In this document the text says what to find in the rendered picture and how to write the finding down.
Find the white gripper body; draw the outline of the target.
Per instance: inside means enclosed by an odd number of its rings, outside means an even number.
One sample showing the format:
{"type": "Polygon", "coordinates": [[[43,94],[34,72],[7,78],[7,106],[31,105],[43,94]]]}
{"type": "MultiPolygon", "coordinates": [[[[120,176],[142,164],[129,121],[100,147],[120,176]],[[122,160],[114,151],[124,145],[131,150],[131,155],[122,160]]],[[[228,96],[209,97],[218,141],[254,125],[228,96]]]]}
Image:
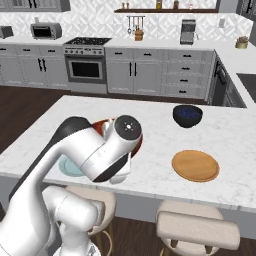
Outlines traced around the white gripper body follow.
{"type": "Polygon", "coordinates": [[[122,183],[131,172],[131,156],[128,156],[126,164],[109,180],[111,184],[122,183]]]}

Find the black bowl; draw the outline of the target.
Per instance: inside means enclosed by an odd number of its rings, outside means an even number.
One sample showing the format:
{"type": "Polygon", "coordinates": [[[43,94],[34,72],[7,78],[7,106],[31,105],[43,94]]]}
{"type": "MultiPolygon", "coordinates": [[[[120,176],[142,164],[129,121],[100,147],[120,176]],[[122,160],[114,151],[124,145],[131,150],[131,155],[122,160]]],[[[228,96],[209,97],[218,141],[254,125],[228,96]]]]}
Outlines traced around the black bowl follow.
{"type": "Polygon", "coordinates": [[[194,105],[177,105],[173,109],[173,119],[182,128],[197,125],[203,116],[203,111],[194,105]]]}

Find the red plate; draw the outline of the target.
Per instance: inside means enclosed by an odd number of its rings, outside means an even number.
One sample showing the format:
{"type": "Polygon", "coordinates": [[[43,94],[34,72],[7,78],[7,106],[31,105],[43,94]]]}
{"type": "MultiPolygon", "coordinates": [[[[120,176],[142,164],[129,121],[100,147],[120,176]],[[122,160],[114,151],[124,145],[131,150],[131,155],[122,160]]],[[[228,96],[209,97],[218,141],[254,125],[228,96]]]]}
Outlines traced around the red plate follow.
{"type": "MultiPolygon", "coordinates": [[[[100,135],[103,135],[103,130],[102,130],[102,127],[103,127],[103,124],[107,122],[107,119],[102,119],[102,120],[99,120],[97,122],[94,122],[92,124],[93,128],[100,134],[100,135]]],[[[137,152],[139,151],[141,145],[142,145],[142,141],[143,139],[140,139],[139,142],[137,143],[137,145],[134,147],[134,149],[131,151],[131,157],[134,157],[137,152]]]]}

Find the beige bar stool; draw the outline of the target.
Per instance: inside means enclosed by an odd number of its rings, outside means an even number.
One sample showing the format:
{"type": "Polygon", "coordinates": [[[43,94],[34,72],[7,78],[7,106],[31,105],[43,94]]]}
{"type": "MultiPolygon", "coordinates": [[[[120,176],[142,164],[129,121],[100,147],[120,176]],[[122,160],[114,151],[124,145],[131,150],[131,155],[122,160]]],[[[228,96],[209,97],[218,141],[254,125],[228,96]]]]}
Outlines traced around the beige bar stool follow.
{"type": "Polygon", "coordinates": [[[156,211],[156,233],[163,242],[159,256],[213,256],[240,245],[238,226],[206,205],[162,201],[156,211]]]}
{"type": "Polygon", "coordinates": [[[116,197],[112,192],[107,192],[103,190],[89,189],[83,187],[75,187],[75,186],[67,186],[67,190],[81,196],[85,199],[100,201],[105,205],[105,214],[102,223],[99,226],[94,226],[92,230],[89,232],[89,236],[96,237],[96,245],[100,249],[102,256],[112,256],[114,252],[113,245],[113,226],[111,224],[113,218],[116,213],[116,197]],[[101,234],[104,233],[109,239],[109,251],[104,254],[103,253],[103,245],[101,234]]]}

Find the light blue plate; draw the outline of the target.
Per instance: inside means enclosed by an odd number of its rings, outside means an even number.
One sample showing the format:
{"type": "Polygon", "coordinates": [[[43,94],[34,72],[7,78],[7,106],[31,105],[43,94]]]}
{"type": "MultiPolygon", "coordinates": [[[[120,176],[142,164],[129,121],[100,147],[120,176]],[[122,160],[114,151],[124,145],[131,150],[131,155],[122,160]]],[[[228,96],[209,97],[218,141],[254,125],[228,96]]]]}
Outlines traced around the light blue plate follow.
{"type": "Polygon", "coordinates": [[[71,177],[81,177],[84,173],[66,156],[61,156],[59,159],[59,170],[71,177]]]}

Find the round wooden plate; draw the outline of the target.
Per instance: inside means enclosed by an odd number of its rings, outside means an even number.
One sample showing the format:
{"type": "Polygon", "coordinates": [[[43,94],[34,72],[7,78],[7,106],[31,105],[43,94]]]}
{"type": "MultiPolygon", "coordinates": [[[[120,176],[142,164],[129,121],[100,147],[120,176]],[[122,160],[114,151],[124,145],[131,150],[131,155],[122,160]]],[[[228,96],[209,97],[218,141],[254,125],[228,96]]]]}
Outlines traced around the round wooden plate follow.
{"type": "Polygon", "coordinates": [[[172,159],[175,172],[192,182],[209,182],[219,174],[218,162],[209,154],[198,150],[183,150],[172,159]]]}

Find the grey base cupboard run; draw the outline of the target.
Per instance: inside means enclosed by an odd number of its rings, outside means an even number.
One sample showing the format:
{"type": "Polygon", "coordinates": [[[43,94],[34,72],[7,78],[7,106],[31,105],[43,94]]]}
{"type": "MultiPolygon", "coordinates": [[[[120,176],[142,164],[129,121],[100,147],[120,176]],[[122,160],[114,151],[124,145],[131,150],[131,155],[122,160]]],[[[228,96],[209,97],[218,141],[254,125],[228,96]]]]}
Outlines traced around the grey base cupboard run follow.
{"type": "Polygon", "coordinates": [[[6,86],[67,90],[63,47],[0,44],[0,82],[6,86]]]}
{"type": "Polygon", "coordinates": [[[110,93],[203,99],[213,51],[105,49],[110,93]]]}

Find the steel oven with hob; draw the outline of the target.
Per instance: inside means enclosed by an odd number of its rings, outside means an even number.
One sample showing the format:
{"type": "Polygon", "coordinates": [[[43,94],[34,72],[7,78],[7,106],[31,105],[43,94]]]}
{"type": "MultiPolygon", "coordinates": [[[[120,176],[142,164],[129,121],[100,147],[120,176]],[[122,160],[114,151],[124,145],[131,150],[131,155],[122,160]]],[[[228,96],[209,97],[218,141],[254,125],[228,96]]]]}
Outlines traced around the steel oven with hob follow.
{"type": "Polygon", "coordinates": [[[63,44],[67,77],[72,91],[106,94],[104,45],[110,38],[76,37],[63,44]]]}

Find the black dishwasher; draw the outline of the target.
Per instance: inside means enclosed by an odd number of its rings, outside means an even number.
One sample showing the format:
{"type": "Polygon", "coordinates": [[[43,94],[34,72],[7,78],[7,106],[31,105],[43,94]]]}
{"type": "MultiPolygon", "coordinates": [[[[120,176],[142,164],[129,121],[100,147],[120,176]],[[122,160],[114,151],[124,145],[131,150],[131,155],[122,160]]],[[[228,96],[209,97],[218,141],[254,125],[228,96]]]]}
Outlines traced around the black dishwasher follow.
{"type": "Polygon", "coordinates": [[[216,57],[212,82],[209,92],[209,104],[211,106],[222,106],[230,78],[224,64],[216,57]]]}

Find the dark sink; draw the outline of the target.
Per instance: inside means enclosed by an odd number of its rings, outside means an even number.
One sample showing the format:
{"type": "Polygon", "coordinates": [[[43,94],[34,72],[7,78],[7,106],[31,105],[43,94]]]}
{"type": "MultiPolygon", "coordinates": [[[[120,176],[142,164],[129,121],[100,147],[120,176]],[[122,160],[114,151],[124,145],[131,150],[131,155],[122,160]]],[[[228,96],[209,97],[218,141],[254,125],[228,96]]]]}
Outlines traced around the dark sink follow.
{"type": "Polygon", "coordinates": [[[256,74],[238,73],[237,76],[248,91],[252,100],[256,103],[256,74]]]}

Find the silver coffee machine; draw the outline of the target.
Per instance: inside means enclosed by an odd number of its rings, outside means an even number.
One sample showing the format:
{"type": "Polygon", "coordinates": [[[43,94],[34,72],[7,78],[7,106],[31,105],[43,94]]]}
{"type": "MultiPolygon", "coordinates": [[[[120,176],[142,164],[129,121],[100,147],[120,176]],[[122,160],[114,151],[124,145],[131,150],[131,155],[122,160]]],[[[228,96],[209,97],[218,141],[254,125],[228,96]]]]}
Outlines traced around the silver coffee machine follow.
{"type": "Polygon", "coordinates": [[[194,33],[196,28],[195,19],[183,19],[181,25],[180,44],[192,45],[194,43],[194,33]]]}

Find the silver toaster oven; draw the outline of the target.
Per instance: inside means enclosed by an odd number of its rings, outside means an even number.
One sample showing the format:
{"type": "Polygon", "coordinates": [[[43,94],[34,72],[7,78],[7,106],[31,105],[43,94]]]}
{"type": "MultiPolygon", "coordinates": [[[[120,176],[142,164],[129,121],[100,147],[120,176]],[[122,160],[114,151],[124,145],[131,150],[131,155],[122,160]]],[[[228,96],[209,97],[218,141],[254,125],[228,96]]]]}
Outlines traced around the silver toaster oven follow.
{"type": "Polygon", "coordinates": [[[62,37],[62,27],[59,23],[34,23],[30,25],[34,39],[56,40],[62,37]]]}

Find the potted plant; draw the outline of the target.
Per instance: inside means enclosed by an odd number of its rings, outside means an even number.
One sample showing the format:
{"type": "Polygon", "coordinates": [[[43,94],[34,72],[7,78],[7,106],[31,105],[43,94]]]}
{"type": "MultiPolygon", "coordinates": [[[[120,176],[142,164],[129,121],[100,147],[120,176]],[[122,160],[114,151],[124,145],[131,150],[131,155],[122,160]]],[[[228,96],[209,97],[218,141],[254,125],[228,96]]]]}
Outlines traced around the potted plant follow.
{"type": "Polygon", "coordinates": [[[238,49],[246,49],[248,46],[249,38],[247,36],[241,36],[237,39],[235,47],[238,49]]]}

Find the silver toaster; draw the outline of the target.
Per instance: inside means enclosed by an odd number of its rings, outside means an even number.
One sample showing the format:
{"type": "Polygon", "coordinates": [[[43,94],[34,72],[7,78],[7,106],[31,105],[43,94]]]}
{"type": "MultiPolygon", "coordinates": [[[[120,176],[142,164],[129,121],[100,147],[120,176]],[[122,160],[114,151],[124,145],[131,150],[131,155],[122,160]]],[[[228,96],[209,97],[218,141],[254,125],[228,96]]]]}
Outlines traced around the silver toaster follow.
{"type": "Polygon", "coordinates": [[[13,30],[11,26],[0,26],[0,38],[5,39],[13,36],[13,30]]]}

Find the rail with hanging tools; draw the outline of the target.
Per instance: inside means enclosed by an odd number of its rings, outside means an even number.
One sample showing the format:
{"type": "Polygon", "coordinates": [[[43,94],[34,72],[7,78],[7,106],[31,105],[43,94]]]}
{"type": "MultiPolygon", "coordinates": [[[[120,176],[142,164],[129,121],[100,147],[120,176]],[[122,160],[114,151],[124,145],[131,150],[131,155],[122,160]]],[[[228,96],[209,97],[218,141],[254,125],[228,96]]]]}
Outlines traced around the rail with hanging tools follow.
{"type": "Polygon", "coordinates": [[[143,15],[128,15],[128,29],[129,35],[135,34],[137,30],[143,30],[144,16],[143,15]]]}

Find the brown wooden wall shelf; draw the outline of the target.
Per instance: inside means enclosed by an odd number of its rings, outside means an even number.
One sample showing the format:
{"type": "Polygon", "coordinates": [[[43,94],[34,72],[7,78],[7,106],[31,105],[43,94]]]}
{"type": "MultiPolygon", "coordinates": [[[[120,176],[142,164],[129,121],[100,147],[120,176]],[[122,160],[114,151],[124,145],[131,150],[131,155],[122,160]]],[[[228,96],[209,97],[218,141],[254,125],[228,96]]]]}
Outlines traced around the brown wooden wall shelf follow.
{"type": "Polygon", "coordinates": [[[218,13],[217,9],[116,9],[114,13],[218,13]]]}

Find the grey wall cupboard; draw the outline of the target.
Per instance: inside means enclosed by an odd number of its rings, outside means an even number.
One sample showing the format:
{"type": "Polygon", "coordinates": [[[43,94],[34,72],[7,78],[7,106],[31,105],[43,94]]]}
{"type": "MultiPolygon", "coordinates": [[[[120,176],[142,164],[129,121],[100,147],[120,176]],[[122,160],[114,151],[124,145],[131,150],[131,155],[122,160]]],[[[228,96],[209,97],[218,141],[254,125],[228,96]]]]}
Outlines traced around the grey wall cupboard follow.
{"type": "Polygon", "coordinates": [[[70,0],[0,0],[0,12],[67,12],[70,0]]]}

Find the dark wall cupboard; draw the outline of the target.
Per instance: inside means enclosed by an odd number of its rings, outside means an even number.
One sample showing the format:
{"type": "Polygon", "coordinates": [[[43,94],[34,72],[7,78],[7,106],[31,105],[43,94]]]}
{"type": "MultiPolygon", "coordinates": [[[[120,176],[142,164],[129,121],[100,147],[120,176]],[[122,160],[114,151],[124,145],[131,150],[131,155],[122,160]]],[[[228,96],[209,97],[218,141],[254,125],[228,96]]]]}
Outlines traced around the dark wall cupboard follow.
{"type": "Polygon", "coordinates": [[[236,13],[256,22],[256,0],[238,0],[236,13]]]}

